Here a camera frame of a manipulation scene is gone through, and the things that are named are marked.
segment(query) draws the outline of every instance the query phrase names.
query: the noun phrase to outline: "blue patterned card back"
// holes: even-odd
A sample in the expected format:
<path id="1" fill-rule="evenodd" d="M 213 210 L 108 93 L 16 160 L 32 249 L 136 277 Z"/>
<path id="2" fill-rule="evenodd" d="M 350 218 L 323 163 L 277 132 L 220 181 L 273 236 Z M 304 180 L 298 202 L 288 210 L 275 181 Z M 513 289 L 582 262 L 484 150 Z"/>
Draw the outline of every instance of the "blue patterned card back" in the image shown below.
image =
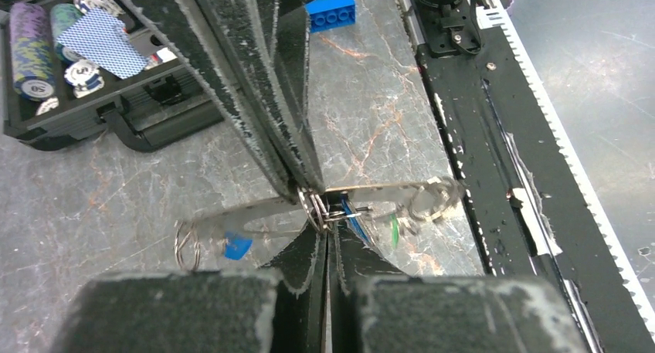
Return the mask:
<path id="1" fill-rule="evenodd" d="M 121 79 L 127 79 L 140 73 L 148 59 L 130 44 L 124 28 L 121 20 L 95 8 L 62 32 L 57 41 Z"/>

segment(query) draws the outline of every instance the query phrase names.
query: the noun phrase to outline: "white poker chip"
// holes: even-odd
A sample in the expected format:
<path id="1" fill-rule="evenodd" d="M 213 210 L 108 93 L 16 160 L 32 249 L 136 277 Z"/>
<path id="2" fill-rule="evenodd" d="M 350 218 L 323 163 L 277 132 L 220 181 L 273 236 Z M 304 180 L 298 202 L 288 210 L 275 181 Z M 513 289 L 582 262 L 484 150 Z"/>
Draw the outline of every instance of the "white poker chip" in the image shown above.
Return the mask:
<path id="1" fill-rule="evenodd" d="M 43 115 L 50 110 L 54 110 L 59 106 L 59 99 L 57 97 L 49 98 L 36 109 L 36 116 Z"/>
<path id="2" fill-rule="evenodd" d="M 103 0 L 73 0 L 73 4 L 84 14 L 87 14 L 91 9 L 102 9 L 114 17 L 120 15 L 119 11 Z"/>
<path id="3" fill-rule="evenodd" d="M 84 57 L 75 53 L 75 51 L 66 48 L 65 46 L 62 48 L 62 56 L 63 58 L 68 59 L 71 63 L 84 59 Z"/>
<path id="4" fill-rule="evenodd" d="M 98 90 L 101 90 L 102 88 L 104 88 L 104 80 L 103 80 L 102 77 L 100 77 L 100 78 L 98 78 L 98 81 L 93 85 L 93 87 L 90 87 L 90 88 L 75 87 L 73 89 L 73 95 L 75 96 L 75 98 L 82 98 L 82 97 L 88 96 L 89 94 L 91 94 L 93 92 L 97 92 Z"/>
<path id="5" fill-rule="evenodd" d="M 73 0 L 73 5 L 75 5 L 75 8 L 79 9 L 83 14 L 87 14 L 89 9 L 83 4 L 83 2 L 84 0 Z"/>
<path id="6" fill-rule="evenodd" d="M 116 15 L 124 15 L 125 11 L 118 5 L 114 0 L 102 0 L 104 4 L 111 9 L 113 12 L 116 12 Z"/>
<path id="7" fill-rule="evenodd" d="M 81 59 L 70 65 L 63 78 L 74 87 L 87 87 L 100 77 L 100 67 L 88 59 Z"/>

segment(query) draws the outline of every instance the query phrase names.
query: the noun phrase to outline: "blue plastic tag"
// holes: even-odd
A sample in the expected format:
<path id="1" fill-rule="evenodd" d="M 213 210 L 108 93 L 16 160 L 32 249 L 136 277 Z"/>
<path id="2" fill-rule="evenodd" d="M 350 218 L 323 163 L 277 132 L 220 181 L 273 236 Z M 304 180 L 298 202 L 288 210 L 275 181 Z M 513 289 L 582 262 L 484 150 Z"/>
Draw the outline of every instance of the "blue plastic tag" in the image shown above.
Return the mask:
<path id="1" fill-rule="evenodd" d="M 226 240 L 225 258 L 231 260 L 240 260 L 243 258 L 253 245 L 252 239 L 247 239 L 231 232 L 226 233 Z"/>

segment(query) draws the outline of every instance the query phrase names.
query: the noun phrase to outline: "black bracket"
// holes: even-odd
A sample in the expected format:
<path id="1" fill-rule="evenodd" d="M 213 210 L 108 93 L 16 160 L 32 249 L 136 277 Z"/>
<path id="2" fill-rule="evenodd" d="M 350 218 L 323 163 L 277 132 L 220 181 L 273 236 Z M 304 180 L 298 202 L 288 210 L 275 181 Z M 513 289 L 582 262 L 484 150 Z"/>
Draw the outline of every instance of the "black bracket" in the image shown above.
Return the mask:
<path id="1" fill-rule="evenodd" d="M 159 78 L 145 85 L 144 90 L 163 107 L 179 104 L 188 98 L 188 95 L 182 92 L 180 83 L 172 75 Z"/>
<path id="2" fill-rule="evenodd" d="M 433 57 L 455 56 L 463 51 L 480 49 L 467 0 L 442 5 L 425 0 L 411 1 Z"/>

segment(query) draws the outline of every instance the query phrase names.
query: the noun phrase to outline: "poker chip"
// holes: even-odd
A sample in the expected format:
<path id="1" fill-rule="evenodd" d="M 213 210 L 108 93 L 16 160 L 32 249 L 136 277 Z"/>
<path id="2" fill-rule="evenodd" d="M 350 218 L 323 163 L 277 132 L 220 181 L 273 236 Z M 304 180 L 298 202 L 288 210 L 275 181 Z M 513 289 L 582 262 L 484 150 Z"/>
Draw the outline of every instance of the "poker chip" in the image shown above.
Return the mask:
<path id="1" fill-rule="evenodd" d="M 9 26 L 14 91 L 28 100 L 47 100 L 55 93 L 47 12 L 34 4 L 14 4 Z"/>
<path id="2" fill-rule="evenodd" d="M 62 32 L 66 31 L 78 19 L 81 19 L 82 16 L 82 13 L 72 4 L 58 4 L 50 10 L 50 26 L 53 30 L 55 53 L 65 63 L 73 63 L 83 57 L 66 48 L 62 43 L 57 42 L 57 39 Z"/>
<path id="3" fill-rule="evenodd" d="M 63 78 L 74 87 L 88 87 L 100 79 L 100 67 L 88 59 L 81 59 L 66 69 Z"/>
<path id="4" fill-rule="evenodd" d="M 121 12 L 121 10 L 116 10 L 115 7 L 108 5 L 103 0 L 73 0 L 73 5 L 75 5 L 75 8 L 80 10 L 83 14 L 87 14 L 91 9 L 96 8 L 102 9 L 114 17 L 118 17 Z"/>
<path id="5" fill-rule="evenodd" d="M 95 83 L 90 84 L 88 87 L 75 87 L 73 89 L 73 95 L 75 96 L 75 98 L 82 98 L 88 96 L 93 92 L 97 92 L 102 88 L 104 88 L 104 80 L 102 77 L 99 77 Z"/>
<path id="6" fill-rule="evenodd" d="M 57 97 L 49 98 L 48 100 L 41 103 L 38 109 L 36 109 L 36 116 L 43 115 L 50 110 L 54 110 L 59 106 L 59 99 Z"/>
<path id="7" fill-rule="evenodd" d="M 118 17 L 119 15 L 125 14 L 125 11 L 114 0 L 102 0 L 102 1 L 109 9 L 111 9 L 113 12 L 116 12 L 116 15 L 114 15 L 114 17 Z"/>

